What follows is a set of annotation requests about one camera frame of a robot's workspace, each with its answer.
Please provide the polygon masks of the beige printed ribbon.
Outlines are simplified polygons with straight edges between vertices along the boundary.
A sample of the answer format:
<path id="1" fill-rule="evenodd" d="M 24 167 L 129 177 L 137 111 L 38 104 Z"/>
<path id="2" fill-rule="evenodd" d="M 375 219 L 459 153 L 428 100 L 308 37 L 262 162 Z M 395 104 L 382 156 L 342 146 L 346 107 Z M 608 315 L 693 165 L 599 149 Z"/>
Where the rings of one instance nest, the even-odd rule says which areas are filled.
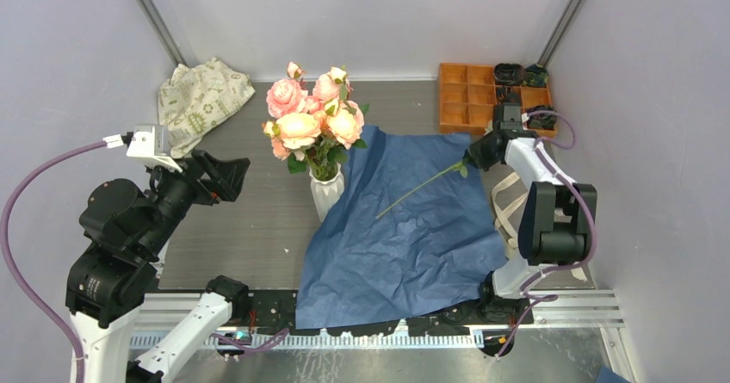
<path id="1" fill-rule="evenodd" d="M 515 171 L 508 173 L 490 191 L 490 204 L 495 218 L 494 226 L 504 240 L 504 249 L 508 259 L 520 257 L 517 236 L 527 198 L 528 192 Z M 540 288 L 553 287 L 553 276 L 557 277 L 557 287 L 591 287 L 591 279 L 585 269 L 577 268 L 551 275 L 549 279 L 544 280 Z"/>

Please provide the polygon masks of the pink flower stem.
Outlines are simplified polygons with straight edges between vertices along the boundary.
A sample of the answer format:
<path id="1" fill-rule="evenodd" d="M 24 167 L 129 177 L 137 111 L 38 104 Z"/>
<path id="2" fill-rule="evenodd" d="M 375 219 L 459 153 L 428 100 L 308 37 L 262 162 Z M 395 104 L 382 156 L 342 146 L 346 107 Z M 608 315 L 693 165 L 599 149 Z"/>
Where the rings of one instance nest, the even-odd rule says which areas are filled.
<path id="1" fill-rule="evenodd" d="M 266 94 L 269 115 L 279 119 L 286 114 L 303 113 L 306 98 L 309 96 L 304 87 L 304 71 L 295 62 L 289 62 L 287 77 L 272 84 Z"/>
<path id="2" fill-rule="evenodd" d="M 370 104 L 358 105 L 349 100 L 330 100 L 324 106 L 322 123 L 323 144 L 326 147 L 325 167 L 329 176 L 342 164 L 345 152 L 351 148 L 365 149 L 368 144 L 362 138 L 365 115 Z"/>
<path id="3" fill-rule="evenodd" d="M 349 73 L 341 67 L 332 66 L 315 82 L 312 94 L 322 102 L 348 99 L 352 92 Z"/>

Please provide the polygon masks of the blue wrapping paper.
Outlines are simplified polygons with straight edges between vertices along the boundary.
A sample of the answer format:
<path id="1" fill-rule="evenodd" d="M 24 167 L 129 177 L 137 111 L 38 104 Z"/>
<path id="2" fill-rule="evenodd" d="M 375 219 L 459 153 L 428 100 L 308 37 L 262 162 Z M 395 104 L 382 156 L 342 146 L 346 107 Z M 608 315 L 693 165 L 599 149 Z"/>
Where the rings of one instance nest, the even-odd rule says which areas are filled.
<path id="1" fill-rule="evenodd" d="M 396 135 L 365 126 L 345 189 L 312 236 L 295 320 L 322 329 L 412 318 L 478 297 L 506 264 L 481 176 L 454 169 L 466 133 Z"/>

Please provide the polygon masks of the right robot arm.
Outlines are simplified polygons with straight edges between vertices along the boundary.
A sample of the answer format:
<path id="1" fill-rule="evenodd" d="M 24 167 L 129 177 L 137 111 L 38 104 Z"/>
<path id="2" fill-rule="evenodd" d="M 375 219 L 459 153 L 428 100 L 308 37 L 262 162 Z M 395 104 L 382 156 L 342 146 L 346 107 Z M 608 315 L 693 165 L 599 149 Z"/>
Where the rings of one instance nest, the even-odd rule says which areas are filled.
<path id="1" fill-rule="evenodd" d="M 520 300 L 553 272 L 584 267 L 595 254 L 597 191 L 567 176 L 545 149 L 547 139 L 528 131 L 493 130 L 473 142 L 464 162 L 487 171 L 510 166 L 527 189 L 517 231 L 516 256 L 490 273 L 479 315 L 488 323 L 510 314 L 510 300 Z"/>

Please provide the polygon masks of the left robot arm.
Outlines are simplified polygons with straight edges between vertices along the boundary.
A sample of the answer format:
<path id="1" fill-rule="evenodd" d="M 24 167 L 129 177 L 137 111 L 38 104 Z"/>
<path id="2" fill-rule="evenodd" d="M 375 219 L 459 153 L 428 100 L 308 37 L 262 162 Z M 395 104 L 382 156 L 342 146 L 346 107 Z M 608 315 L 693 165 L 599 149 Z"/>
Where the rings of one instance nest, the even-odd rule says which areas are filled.
<path id="1" fill-rule="evenodd" d="M 249 318 L 249 288 L 219 275 L 160 343 L 135 360 L 128 357 L 146 291 L 175 229 L 194 205 L 235 201 L 250 165 L 247 158 L 222 161 L 194 151 L 170 167 L 148 166 L 147 190 L 114 179 L 91 193 L 79 219 L 90 246 L 70 269 L 65 299 L 85 381 L 170 382 L 221 326 Z"/>

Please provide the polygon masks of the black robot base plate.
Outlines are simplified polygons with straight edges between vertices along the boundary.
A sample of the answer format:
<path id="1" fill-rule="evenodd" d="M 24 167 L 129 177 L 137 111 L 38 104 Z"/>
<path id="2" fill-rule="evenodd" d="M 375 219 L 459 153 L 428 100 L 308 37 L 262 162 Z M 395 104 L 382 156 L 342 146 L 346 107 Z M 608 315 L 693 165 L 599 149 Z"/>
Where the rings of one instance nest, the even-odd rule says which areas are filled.
<path id="1" fill-rule="evenodd" d="M 295 337 L 313 337 L 324 332 L 340 337 L 348 332 L 353 337 L 390 336 L 399 326 L 398 320 L 330 329 L 301 329 L 296 326 L 295 290 L 257 290 L 249 293 L 245 311 L 235 310 L 226 325 L 245 332 L 272 336 L 288 329 Z M 512 328 L 529 305 L 526 299 L 505 300 L 478 298 L 448 306 L 433 313 L 407 318 L 405 331 L 409 337 L 445 337 L 466 335 L 472 326 L 496 325 Z"/>

